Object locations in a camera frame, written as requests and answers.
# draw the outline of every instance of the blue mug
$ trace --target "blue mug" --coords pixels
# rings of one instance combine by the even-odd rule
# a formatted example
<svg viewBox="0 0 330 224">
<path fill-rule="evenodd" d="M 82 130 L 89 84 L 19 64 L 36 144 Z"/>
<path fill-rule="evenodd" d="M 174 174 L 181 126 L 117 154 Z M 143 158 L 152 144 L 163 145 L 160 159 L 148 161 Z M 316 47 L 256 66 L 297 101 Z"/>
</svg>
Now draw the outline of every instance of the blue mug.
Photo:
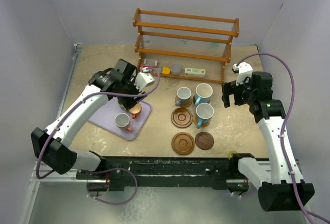
<svg viewBox="0 0 330 224">
<path fill-rule="evenodd" d="M 212 105 L 208 103 L 201 103 L 196 107 L 197 128 L 199 129 L 203 124 L 207 123 L 215 113 Z"/>
<path fill-rule="evenodd" d="M 178 89 L 176 95 L 177 101 L 175 103 L 175 106 L 185 105 L 188 104 L 190 100 L 191 91 L 188 87 L 181 87 Z"/>
<path fill-rule="evenodd" d="M 201 83 L 196 87 L 195 105 L 207 103 L 213 94 L 212 87 L 207 83 Z"/>
</svg>

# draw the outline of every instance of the lavender tray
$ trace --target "lavender tray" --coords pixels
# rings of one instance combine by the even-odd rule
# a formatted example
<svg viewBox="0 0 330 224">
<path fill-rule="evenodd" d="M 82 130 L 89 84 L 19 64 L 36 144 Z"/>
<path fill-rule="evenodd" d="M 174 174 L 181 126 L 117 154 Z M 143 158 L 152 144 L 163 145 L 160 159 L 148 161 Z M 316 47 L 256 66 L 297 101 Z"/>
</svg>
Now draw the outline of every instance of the lavender tray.
<svg viewBox="0 0 330 224">
<path fill-rule="evenodd" d="M 141 101 L 140 104 L 142 106 L 142 112 L 136 119 L 133 119 L 131 113 L 119 107 L 117 98 L 113 98 L 100 109 L 98 109 L 91 116 L 89 121 L 104 128 L 107 131 L 110 131 L 124 138 L 125 140 L 134 140 L 140 132 L 145 121 L 147 120 L 152 109 L 151 105 L 144 101 Z M 116 126 L 114 118 L 120 113 L 127 113 L 130 116 L 130 127 L 133 129 L 132 133 L 129 131 L 123 131 Z"/>
</svg>

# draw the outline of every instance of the beige tabletop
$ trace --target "beige tabletop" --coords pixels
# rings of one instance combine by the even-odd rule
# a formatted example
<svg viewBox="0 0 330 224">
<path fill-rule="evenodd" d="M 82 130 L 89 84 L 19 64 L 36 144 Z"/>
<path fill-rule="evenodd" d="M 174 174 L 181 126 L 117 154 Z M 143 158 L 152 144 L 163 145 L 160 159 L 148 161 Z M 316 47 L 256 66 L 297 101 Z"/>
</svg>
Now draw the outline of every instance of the beige tabletop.
<svg viewBox="0 0 330 224">
<path fill-rule="evenodd" d="M 81 94 L 91 76 L 109 67 L 113 67 L 122 58 L 136 65 L 138 55 L 132 45 L 84 45 L 74 73 L 74 78 L 66 102 L 68 108 Z M 244 56 L 256 53 L 256 46 L 233 46 L 232 61 L 226 65 L 225 81 L 233 81 L 236 75 L 231 66 Z M 161 66 L 180 63 L 185 67 L 206 69 L 208 78 L 219 78 L 220 63 L 200 59 L 180 57 L 153 57 L 160 61 Z M 254 71 L 262 71 L 260 58 L 248 59 Z M 159 87 L 144 101 L 152 106 L 146 123 L 137 138 L 127 141 L 103 128 L 87 122 L 78 132 L 72 145 L 73 150 L 92 150 L 100 155 L 121 156 L 178 156 L 172 149 L 171 141 L 175 134 L 187 132 L 193 137 L 201 131 L 209 132 L 214 137 L 214 146 L 210 150 L 201 150 L 195 146 L 190 157 L 227 157 L 230 150 L 240 153 L 252 153 L 255 157 L 268 157 L 266 144 L 254 117 L 247 105 L 235 106 L 231 96 L 231 107 L 224 108 L 221 101 L 221 85 L 210 83 L 213 88 L 211 105 L 214 116 L 208 127 L 199 130 L 192 123 L 185 129 L 175 127 L 171 122 L 171 113 L 176 108 L 175 96 L 179 87 L 188 87 L 192 94 L 199 81 L 162 77 Z M 195 106 L 188 109 L 194 114 Z"/>
</svg>

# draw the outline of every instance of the yellow ring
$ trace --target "yellow ring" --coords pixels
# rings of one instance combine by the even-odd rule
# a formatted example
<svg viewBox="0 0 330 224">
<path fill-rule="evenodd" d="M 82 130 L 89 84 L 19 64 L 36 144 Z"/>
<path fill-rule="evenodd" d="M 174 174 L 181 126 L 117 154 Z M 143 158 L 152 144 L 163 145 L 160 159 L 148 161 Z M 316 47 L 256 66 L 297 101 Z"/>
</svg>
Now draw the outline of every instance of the yellow ring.
<svg viewBox="0 0 330 224">
<path fill-rule="evenodd" d="M 235 151 L 235 150 L 231 150 L 231 151 L 229 151 L 229 153 L 228 153 L 228 159 L 230 159 L 231 157 L 232 157 L 232 154 L 233 153 L 238 153 L 237 151 Z"/>
</svg>

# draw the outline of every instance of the wooden rack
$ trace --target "wooden rack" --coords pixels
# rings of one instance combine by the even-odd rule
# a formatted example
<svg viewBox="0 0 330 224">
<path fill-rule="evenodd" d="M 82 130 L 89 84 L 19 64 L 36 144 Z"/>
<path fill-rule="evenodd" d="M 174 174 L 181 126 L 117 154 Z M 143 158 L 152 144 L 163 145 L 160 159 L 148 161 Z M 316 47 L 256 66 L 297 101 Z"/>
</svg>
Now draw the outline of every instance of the wooden rack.
<svg viewBox="0 0 330 224">
<path fill-rule="evenodd" d="M 202 20 L 202 21 L 210 21 L 211 23 L 220 22 L 220 23 L 229 23 L 232 24 L 230 26 L 230 30 L 224 29 L 214 29 L 209 27 L 194 27 L 194 26 L 186 26 L 186 25 L 178 25 L 178 24 L 170 24 L 169 22 L 164 23 L 166 18 L 161 19 L 160 22 L 154 21 L 143 21 L 141 19 L 141 15 L 150 15 L 150 16 L 162 16 L 162 17 L 172 17 L 176 19 L 180 18 L 180 20 L 185 19 L 184 24 L 189 23 L 191 20 Z M 232 51 L 232 40 L 233 37 L 238 37 L 239 35 L 239 20 L 238 19 L 222 19 L 222 18 L 213 18 L 213 17 L 204 17 L 197 15 L 187 15 L 187 14 L 177 14 L 177 13 L 169 13 L 169 12 L 159 12 L 159 11 L 143 11 L 139 8 L 136 10 L 134 18 L 133 18 L 133 26 L 138 27 L 138 37 L 135 43 L 135 52 L 139 53 L 138 60 L 138 68 L 140 67 L 143 59 L 145 58 L 146 53 L 151 54 L 161 54 L 161 55 L 170 55 L 170 56 L 180 56 L 180 57 L 189 57 L 189 58 L 197 58 L 197 59 L 205 59 L 205 60 L 213 60 L 221 63 L 221 72 L 220 79 L 208 79 L 208 78 L 197 78 L 197 77 L 188 77 L 182 75 L 172 75 L 172 74 L 161 74 L 161 76 L 165 77 L 173 77 L 173 78 L 184 78 L 191 79 L 195 81 L 204 81 L 204 82 L 215 82 L 215 83 L 223 83 L 224 82 L 224 74 L 225 74 L 225 64 L 226 62 L 230 62 L 231 59 L 231 51 Z M 148 29 L 157 28 L 157 29 L 165 29 L 169 30 L 171 33 L 160 33 L 153 31 L 143 31 L 142 28 L 147 27 Z M 184 35 L 173 34 L 174 30 L 179 30 L 181 33 L 185 33 Z M 190 33 L 203 33 L 204 37 L 200 36 L 190 36 Z M 212 34 L 213 38 L 205 37 L 205 34 Z M 217 39 L 214 38 L 214 35 L 225 36 L 226 39 Z M 208 54 L 203 52 L 190 52 L 190 51 L 182 51 L 177 47 L 173 47 L 170 50 L 162 49 L 157 46 L 153 47 L 152 45 L 146 45 L 144 42 L 144 36 L 151 37 L 162 37 L 163 42 L 168 42 L 167 39 L 178 39 L 178 40 L 191 40 L 191 41 L 199 41 L 199 42 L 207 42 L 216 44 L 217 46 L 220 44 L 224 48 L 222 52 L 220 51 L 211 51 Z"/>
</svg>

